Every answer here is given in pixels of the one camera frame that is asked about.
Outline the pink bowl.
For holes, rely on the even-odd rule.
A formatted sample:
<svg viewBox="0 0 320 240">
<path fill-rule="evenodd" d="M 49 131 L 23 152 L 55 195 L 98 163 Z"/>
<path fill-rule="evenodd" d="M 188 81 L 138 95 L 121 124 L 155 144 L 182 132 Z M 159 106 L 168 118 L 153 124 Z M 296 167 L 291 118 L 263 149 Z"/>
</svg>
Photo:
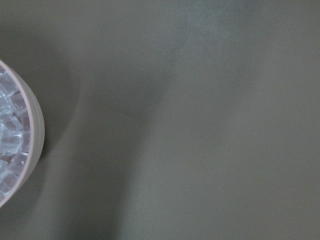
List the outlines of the pink bowl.
<svg viewBox="0 0 320 240">
<path fill-rule="evenodd" d="M 18 182 L 16 183 L 10 194 L 7 195 L 7 197 L 5 197 L 3 200 L 0 200 L 0 204 L 3 206 L 20 189 L 20 187 L 26 182 L 26 180 L 35 169 L 44 146 L 45 122 L 39 102 L 26 82 L 4 62 L 0 63 L 0 71 L 1 70 L 7 71 L 12 77 L 15 84 L 18 86 L 26 104 L 30 123 L 30 142 L 28 157 L 26 159 L 23 171 L 19 176 Z"/>
</svg>

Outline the pile of clear ice cubes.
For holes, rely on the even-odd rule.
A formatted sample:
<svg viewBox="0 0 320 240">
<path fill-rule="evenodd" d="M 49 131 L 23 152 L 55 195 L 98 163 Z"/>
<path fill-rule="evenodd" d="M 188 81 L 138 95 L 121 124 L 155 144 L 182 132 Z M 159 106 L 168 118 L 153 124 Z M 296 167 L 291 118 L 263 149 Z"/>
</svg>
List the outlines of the pile of clear ice cubes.
<svg viewBox="0 0 320 240">
<path fill-rule="evenodd" d="M 0 199 L 17 184 L 30 148 L 30 121 L 23 95 L 5 70 L 0 71 Z"/>
</svg>

